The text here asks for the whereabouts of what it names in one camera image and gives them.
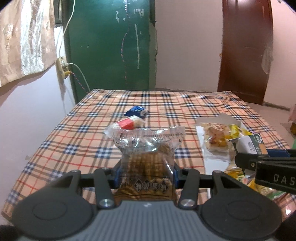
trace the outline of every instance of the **candy wrapper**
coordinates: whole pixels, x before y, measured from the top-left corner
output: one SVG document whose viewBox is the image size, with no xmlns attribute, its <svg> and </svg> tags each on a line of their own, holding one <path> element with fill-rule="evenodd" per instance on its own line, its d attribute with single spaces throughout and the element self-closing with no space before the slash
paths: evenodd
<svg viewBox="0 0 296 241">
<path fill-rule="evenodd" d="M 145 115 L 149 112 L 149 110 L 147 110 L 144 107 L 141 106 L 134 106 L 132 107 L 130 110 L 128 110 L 124 115 L 125 116 L 132 116 L 135 115 L 137 117 L 140 117 L 142 119 L 145 118 Z"/>
<path fill-rule="evenodd" d="M 108 137 L 112 137 L 114 135 L 114 131 L 116 129 L 125 129 L 125 130 L 132 130 L 138 127 L 142 127 L 144 125 L 145 121 L 141 118 L 133 115 L 129 118 L 120 120 L 118 122 L 115 122 L 109 126 L 107 126 L 104 130 L 104 133 Z"/>
<path fill-rule="evenodd" d="M 114 193 L 122 200 L 177 201 L 174 186 L 174 153 L 185 136 L 184 127 L 164 130 L 122 130 L 113 142 L 122 152 L 120 186 Z"/>
</svg>

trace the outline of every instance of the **baseboard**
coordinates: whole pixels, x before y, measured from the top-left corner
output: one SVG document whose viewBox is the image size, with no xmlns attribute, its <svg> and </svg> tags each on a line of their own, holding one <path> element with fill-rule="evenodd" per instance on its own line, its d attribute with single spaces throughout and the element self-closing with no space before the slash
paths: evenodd
<svg viewBox="0 0 296 241">
<path fill-rule="evenodd" d="M 276 108 L 276 109 L 280 109 L 280 110 L 287 110 L 287 111 L 290 111 L 291 110 L 288 107 L 285 107 L 285 106 L 282 106 L 282 105 L 273 104 L 273 103 L 269 103 L 269 102 L 266 102 L 266 101 L 263 101 L 263 104 L 262 105 L 268 106 L 268 107 L 272 107 L 272 108 Z"/>
<path fill-rule="evenodd" d="M 197 90 L 197 91 L 188 91 L 188 90 L 172 90 L 167 88 L 153 88 L 150 91 L 175 91 L 175 92 L 193 92 L 193 93 L 208 93 L 207 91 Z"/>
</svg>

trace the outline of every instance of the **floor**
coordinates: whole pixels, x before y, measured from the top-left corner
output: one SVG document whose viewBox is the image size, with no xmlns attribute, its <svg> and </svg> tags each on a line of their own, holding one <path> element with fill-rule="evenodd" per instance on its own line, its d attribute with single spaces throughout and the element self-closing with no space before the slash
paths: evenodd
<svg viewBox="0 0 296 241">
<path fill-rule="evenodd" d="M 259 115 L 261 115 L 271 126 L 273 126 L 273 128 L 288 143 L 290 147 L 293 146 L 296 136 L 294 136 L 290 131 L 292 122 L 288 122 L 289 111 L 252 103 L 247 104 L 252 107 Z"/>
</svg>

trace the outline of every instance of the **table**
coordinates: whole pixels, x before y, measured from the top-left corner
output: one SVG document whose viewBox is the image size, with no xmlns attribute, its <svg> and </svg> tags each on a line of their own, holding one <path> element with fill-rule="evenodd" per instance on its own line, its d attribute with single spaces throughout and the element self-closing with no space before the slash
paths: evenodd
<svg viewBox="0 0 296 241">
<path fill-rule="evenodd" d="M 122 119 L 134 105 L 150 110 L 146 117 L 147 128 L 185 127 L 185 140 L 175 151 L 175 161 L 180 167 L 196 168 L 200 173 L 204 173 L 204 164 L 195 130 L 195 119 L 199 116 L 213 117 L 226 113 L 243 122 L 249 130 L 260 133 L 267 148 L 289 148 L 272 126 L 230 91 L 192 93 L 94 89 L 40 145 L 11 190 L 2 215 L 9 220 L 18 201 L 70 170 L 79 169 L 85 174 L 98 167 L 113 167 L 121 153 L 103 130 Z M 83 197 L 94 203 L 93 188 L 86 188 Z M 206 190 L 201 190 L 198 202 L 206 200 Z M 276 203 L 281 208 L 283 219 L 296 209 L 295 198 L 290 194 Z"/>
</svg>

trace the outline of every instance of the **beige curtain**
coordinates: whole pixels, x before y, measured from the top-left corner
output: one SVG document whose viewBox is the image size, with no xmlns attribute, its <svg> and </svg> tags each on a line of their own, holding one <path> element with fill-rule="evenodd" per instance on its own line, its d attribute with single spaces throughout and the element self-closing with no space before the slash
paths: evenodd
<svg viewBox="0 0 296 241">
<path fill-rule="evenodd" d="M 0 87 L 55 60 L 53 0 L 13 0 L 0 12 Z"/>
</svg>

